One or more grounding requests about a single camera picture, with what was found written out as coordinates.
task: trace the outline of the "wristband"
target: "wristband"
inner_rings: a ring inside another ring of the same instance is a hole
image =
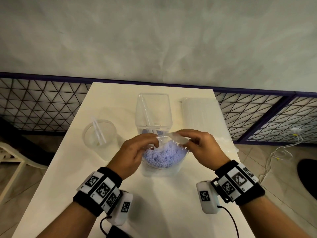
[[[107,167],[91,173],[78,187],[73,201],[88,209],[94,216],[103,211],[110,215],[122,196],[122,179]]]
[[[211,184],[226,203],[234,201],[237,205],[244,205],[265,195],[259,179],[235,160],[218,168],[215,174],[219,178],[212,180]]]

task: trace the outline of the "transparent box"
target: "transparent box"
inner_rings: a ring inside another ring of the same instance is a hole
[[[140,93],[135,112],[138,133],[164,135],[173,125],[168,94]]]

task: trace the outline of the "left hand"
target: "left hand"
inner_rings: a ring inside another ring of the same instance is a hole
[[[149,144],[154,144],[156,148],[159,147],[159,141],[156,137],[155,134],[147,133],[126,140],[107,167],[116,172],[122,180],[125,180],[137,170],[141,164],[142,155]]]

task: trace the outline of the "right hand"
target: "right hand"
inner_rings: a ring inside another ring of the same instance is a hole
[[[215,138],[208,132],[181,129],[177,133],[181,136],[191,138],[183,146],[187,147],[203,166],[215,171],[230,161],[219,147]]]

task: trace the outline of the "black cable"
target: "black cable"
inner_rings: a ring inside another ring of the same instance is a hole
[[[105,218],[103,218],[101,221],[100,221],[100,229],[102,231],[103,234],[105,234],[106,236],[108,235],[107,232],[104,231],[104,229],[102,228],[102,222],[105,220],[105,219],[111,219],[112,216],[106,216]]]
[[[238,238],[239,238],[239,232],[238,232],[238,228],[237,228],[236,222],[235,222],[235,220],[233,219],[233,217],[232,217],[232,215],[230,214],[230,212],[229,212],[226,208],[224,208],[223,206],[217,205],[217,207],[218,207],[218,208],[225,209],[225,210],[228,212],[228,214],[231,216],[231,219],[233,220],[233,223],[235,224],[235,227],[236,227],[237,236],[238,236]]]

